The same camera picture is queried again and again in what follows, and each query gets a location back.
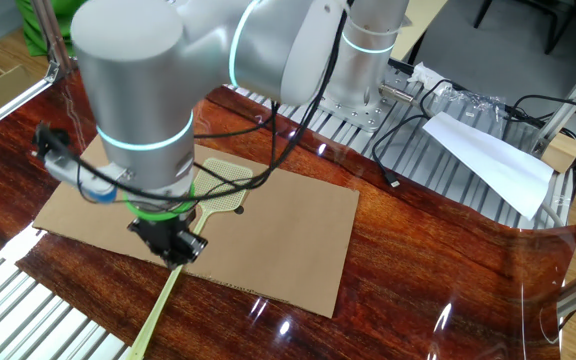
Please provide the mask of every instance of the cyan led ring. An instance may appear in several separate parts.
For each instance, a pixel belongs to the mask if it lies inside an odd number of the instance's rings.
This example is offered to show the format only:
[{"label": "cyan led ring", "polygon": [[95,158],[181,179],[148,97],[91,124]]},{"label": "cyan led ring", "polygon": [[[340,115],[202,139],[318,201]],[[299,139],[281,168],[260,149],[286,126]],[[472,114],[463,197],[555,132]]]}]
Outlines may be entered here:
[{"label": "cyan led ring", "polygon": [[184,136],[184,134],[186,134],[188,132],[188,130],[190,130],[190,128],[192,127],[192,120],[193,120],[193,113],[191,111],[190,112],[190,120],[188,120],[188,124],[186,124],[186,126],[180,132],[178,132],[175,136],[173,136],[169,139],[166,139],[166,140],[160,141],[160,142],[156,142],[156,143],[152,143],[152,144],[129,144],[129,143],[126,143],[123,141],[113,139],[110,136],[108,136],[108,134],[103,132],[101,130],[101,128],[99,127],[99,125],[97,125],[97,132],[99,133],[99,136],[101,136],[101,138],[104,141],[108,142],[110,145],[112,145],[114,147],[118,147],[118,148],[124,149],[124,150],[130,150],[130,151],[152,151],[152,150],[164,148],[164,147],[176,142],[177,140],[181,139],[181,137]]},{"label": "cyan led ring", "polygon": [[370,49],[365,49],[362,48],[361,46],[355,45],[353,44],[350,40],[348,40],[348,38],[346,37],[346,34],[341,34],[341,36],[344,38],[344,40],[346,41],[346,43],[348,45],[350,45],[351,48],[357,50],[357,51],[361,51],[364,52],[366,54],[382,54],[385,53],[387,51],[392,50],[393,47],[395,47],[395,44],[392,44],[390,47],[386,48],[386,49],[380,49],[380,50],[370,50]]},{"label": "cyan led ring", "polygon": [[228,58],[228,72],[230,73],[230,83],[236,87],[239,87],[237,79],[235,78],[235,56],[237,55],[237,47],[239,46],[239,39],[241,38],[241,33],[244,30],[244,25],[246,25],[248,17],[255,9],[255,6],[259,4],[259,2],[261,2],[261,0],[252,0],[250,4],[248,4],[248,7],[244,11],[244,14],[241,15],[239,24],[237,24],[237,28],[235,29],[235,35],[232,37],[232,43],[230,44],[230,57]]}]

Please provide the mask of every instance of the wooden table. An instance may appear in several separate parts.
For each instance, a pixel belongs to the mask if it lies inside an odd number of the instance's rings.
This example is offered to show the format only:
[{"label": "wooden table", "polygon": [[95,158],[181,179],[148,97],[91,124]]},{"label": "wooden table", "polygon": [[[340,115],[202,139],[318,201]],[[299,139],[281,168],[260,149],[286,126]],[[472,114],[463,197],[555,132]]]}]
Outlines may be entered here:
[{"label": "wooden table", "polygon": [[402,29],[397,36],[390,57],[402,61],[422,39],[430,23],[447,2],[448,0],[410,0],[406,16],[412,21],[412,25]]},{"label": "wooden table", "polygon": [[[248,128],[269,113],[225,88],[197,106],[197,133]],[[0,122],[0,249],[58,184],[31,155],[40,121],[78,133],[86,144],[93,139],[77,73]],[[280,146],[295,126],[278,119]],[[270,158],[265,129],[198,143],[259,162]],[[559,359],[556,299],[576,226],[510,229],[406,179],[392,189],[375,163],[312,132],[282,168],[360,191],[333,318],[185,276],[149,359]],[[164,268],[51,234],[17,265],[129,344],[168,276]]]}]

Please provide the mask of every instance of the cardboard sheet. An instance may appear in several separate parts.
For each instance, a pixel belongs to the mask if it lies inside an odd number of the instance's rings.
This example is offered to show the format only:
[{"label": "cardboard sheet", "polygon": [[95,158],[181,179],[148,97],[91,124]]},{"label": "cardboard sheet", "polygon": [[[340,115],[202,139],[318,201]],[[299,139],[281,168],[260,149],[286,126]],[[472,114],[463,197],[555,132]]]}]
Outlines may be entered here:
[{"label": "cardboard sheet", "polygon": [[[249,167],[266,166],[195,147],[195,161],[209,157]],[[107,163],[97,138],[84,153],[94,165]],[[185,271],[332,317],[359,193],[284,170],[244,200],[244,213],[212,215],[202,236],[208,246]],[[93,205],[61,184],[34,226],[88,244],[163,262],[126,227],[134,219],[125,205]]]}]

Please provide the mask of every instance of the white paper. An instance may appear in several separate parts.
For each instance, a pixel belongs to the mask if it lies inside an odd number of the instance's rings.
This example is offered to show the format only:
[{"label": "white paper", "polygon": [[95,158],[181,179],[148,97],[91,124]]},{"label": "white paper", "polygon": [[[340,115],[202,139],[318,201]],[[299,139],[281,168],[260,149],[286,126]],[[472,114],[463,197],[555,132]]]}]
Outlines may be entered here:
[{"label": "white paper", "polygon": [[548,192],[550,166],[444,112],[430,119],[424,130],[521,215],[535,216]]},{"label": "white paper", "polygon": [[[434,88],[437,85],[437,83],[443,79],[445,79],[443,76],[425,67],[424,63],[420,62],[415,66],[415,71],[412,73],[412,76],[408,78],[408,82],[418,81],[424,84],[424,89],[430,90]],[[445,82],[437,86],[437,88],[433,92],[437,94],[437,96],[441,96],[444,90],[448,88],[452,88],[452,85],[448,82]]]}]

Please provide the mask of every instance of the reddish wood surface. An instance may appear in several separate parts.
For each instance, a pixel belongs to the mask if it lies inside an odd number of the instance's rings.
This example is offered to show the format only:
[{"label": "reddish wood surface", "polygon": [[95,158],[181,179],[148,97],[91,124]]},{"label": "reddish wood surface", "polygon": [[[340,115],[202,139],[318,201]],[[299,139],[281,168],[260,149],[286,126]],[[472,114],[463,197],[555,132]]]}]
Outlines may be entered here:
[{"label": "reddish wood surface", "polygon": [[[222,88],[198,104],[195,131],[244,129],[268,113]],[[40,121],[80,134],[77,152],[92,140],[77,74],[0,122],[0,249],[58,184],[31,155]],[[282,136],[294,128],[278,119]],[[200,143],[270,157],[268,130]],[[333,319],[184,276],[149,359],[559,359],[556,299],[576,227],[518,231],[405,179],[391,189],[372,161],[311,132],[282,168],[360,191]],[[168,275],[55,235],[17,265],[128,344]]]}]

